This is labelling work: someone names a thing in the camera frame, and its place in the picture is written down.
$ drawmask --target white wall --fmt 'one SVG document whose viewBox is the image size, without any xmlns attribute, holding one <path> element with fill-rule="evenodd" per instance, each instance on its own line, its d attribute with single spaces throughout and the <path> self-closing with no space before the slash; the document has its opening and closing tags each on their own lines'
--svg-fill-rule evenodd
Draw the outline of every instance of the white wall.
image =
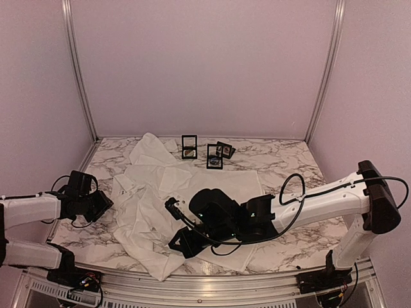
<svg viewBox="0 0 411 308">
<path fill-rule="evenodd" d="M 303 139 L 336 1 L 73 1 L 97 131 Z"/>
<path fill-rule="evenodd" d="M 80 165 L 91 139 L 74 83 L 61 1 L 0 1 L 0 195 L 51 188 Z M 41 241 L 41 223 L 7 231 Z M 20 270 L 0 269 L 9 307 Z"/>
<path fill-rule="evenodd" d="M 329 181 L 369 159 L 411 184 L 410 1 L 348 0 L 342 41 L 310 144 Z M 400 201 L 404 190 L 393 185 Z M 411 202 L 402 222 L 370 252 L 388 307 L 409 307 Z"/>
</svg>

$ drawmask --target black frame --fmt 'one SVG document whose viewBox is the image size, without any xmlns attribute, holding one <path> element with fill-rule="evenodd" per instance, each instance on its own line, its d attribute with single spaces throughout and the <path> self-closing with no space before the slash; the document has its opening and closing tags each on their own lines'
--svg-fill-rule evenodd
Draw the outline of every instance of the black frame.
<svg viewBox="0 0 411 308">
<path fill-rule="evenodd" d="M 223 169 L 223 151 L 218 151 L 218 149 L 215 150 L 215 153 L 217 153 L 217 155 L 210 155 L 210 148 L 218 148 L 218 147 L 222 147 L 221 144 L 208 144 L 207 145 L 207 169 L 217 169 L 217 170 L 222 170 Z M 210 164 L 210 160 L 211 159 L 215 159 L 217 158 L 220 161 L 220 165 L 219 166 L 215 166 Z"/>
<path fill-rule="evenodd" d="M 184 145 L 184 139 L 185 138 L 195 138 L 195 146 L 185 146 Z M 182 135 L 181 136 L 181 145 L 182 145 L 182 151 L 181 151 L 181 158 L 182 159 L 197 159 L 197 135 Z M 189 150 L 193 150 L 195 151 L 195 155 L 194 156 L 185 156 L 184 152 L 185 151 L 189 151 Z"/>
<path fill-rule="evenodd" d="M 232 155 L 234 154 L 234 152 L 236 151 L 236 149 L 233 148 L 233 146 L 230 145 L 230 144 L 227 144 L 227 143 L 224 143 L 224 142 L 220 142 L 220 141 L 217 141 L 217 144 L 223 146 L 223 157 L 224 157 L 224 158 L 230 159 L 230 158 L 232 157 Z M 229 152 L 228 155 L 224 154 L 224 149 L 225 149 L 225 148 L 229 148 L 229 149 L 230 149 L 230 152 Z"/>
</svg>

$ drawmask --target white cloth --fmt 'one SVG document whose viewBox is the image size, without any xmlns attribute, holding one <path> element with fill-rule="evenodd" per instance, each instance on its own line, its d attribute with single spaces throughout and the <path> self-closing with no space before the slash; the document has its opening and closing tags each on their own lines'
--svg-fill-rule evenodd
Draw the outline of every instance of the white cloth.
<svg viewBox="0 0 411 308">
<path fill-rule="evenodd" d="M 190 199 L 204 188 L 219 188 L 238 203 L 263 194 L 255 171 L 210 171 L 193 167 L 190 162 L 181 163 L 150 133 L 132 150 L 130 160 L 133 165 L 113 180 L 112 199 L 118 224 L 114 237 L 158 280 L 167 278 L 185 260 L 181 253 L 168 248 L 171 238 L 185 226 L 165 209 L 169 197 L 180 200 L 187 215 Z M 226 253 L 233 248 L 221 245 L 216 251 Z M 244 271 L 255 249 L 255 245 L 245 245 L 229 257 L 219 257 L 207 248 L 197 257 Z"/>
</svg>

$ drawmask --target marble table surface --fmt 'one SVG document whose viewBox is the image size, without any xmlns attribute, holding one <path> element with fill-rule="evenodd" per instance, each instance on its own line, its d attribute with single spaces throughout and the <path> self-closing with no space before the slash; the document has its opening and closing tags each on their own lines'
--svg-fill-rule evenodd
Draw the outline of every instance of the marble table surface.
<svg viewBox="0 0 411 308">
<path fill-rule="evenodd" d="M 160 138 L 166 142 L 171 138 Z M 110 196 L 114 175 L 124 173 L 131 165 L 128 156 L 140 138 L 104 138 L 86 172 L 94 175 L 99 188 Z M 181 139 L 175 139 L 181 146 Z M 222 141 L 232 144 L 236 153 L 224 161 L 224 169 L 256 170 L 266 194 L 278 194 L 287 176 L 298 172 L 306 179 L 307 188 L 324 184 L 324 178 L 307 145 L 302 141 L 272 139 L 198 138 L 196 167 L 206 167 L 207 144 Z M 181 152 L 173 153 L 181 160 Z M 290 182 L 288 192 L 299 191 L 298 181 Z M 114 209 L 108 210 L 97 223 L 83 229 L 73 228 L 71 221 L 60 222 L 52 243 L 71 250 L 76 261 L 107 268 L 147 272 L 128 256 L 112 232 L 117 224 Z M 238 273 L 197 258 L 186 260 L 173 274 L 181 275 L 247 275 L 310 268 L 325 264 L 326 254 L 346 234 L 342 218 L 333 218 L 290 230 L 275 241 L 259 244 L 247 269 Z"/>
</svg>

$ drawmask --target gray marble vein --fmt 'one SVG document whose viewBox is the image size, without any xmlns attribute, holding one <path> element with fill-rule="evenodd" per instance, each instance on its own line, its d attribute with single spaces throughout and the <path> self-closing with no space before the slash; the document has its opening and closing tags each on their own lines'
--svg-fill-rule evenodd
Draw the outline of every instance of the gray marble vein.
<svg viewBox="0 0 411 308">
<path fill-rule="evenodd" d="M 160 138 L 166 142 L 171 138 Z M 114 175 L 124 173 L 130 165 L 128 156 L 140 138 L 105 138 L 93 156 L 86 172 L 93 174 L 99 188 L 108 196 L 112 190 Z M 175 139 L 179 150 L 181 139 Z M 307 188 L 324 184 L 324 178 L 307 145 L 302 141 L 271 139 L 199 138 L 198 159 L 192 160 L 196 167 L 206 167 L 207 144 L 222 141 L 232 144 L 236 153 L 224 160 L 224 170 L 257 170 L 265 193 L 279 193 L 287 176 L 298 172 L 306 179 Z M 181 160 L 181 151 L 173 153 Z M 299 182 L 291 181 L 286 192 L 298 192 Z M 79 219 L 76 225 L 84 224 Z M 97 223 L 85 229 L 73 228 L 69 220 L 60 223 L 52 240 L 76 255 L 78 262 L 146 272 L 145 268 L 131 258 L 112 235 L 117 227 L 114 209 L 108 210 Z M 246 275 L 275 271 L 294 270 L 296 266 L 309 268 L 320 266 L 325 256 L 347 232 L 342 218 L 312 223 L 289 231 L 281 238 L 259 244 L 245 272 L 238 273 L 197 258 L 186 260 L 175 274 L 182 275 Z"/>
</svg>

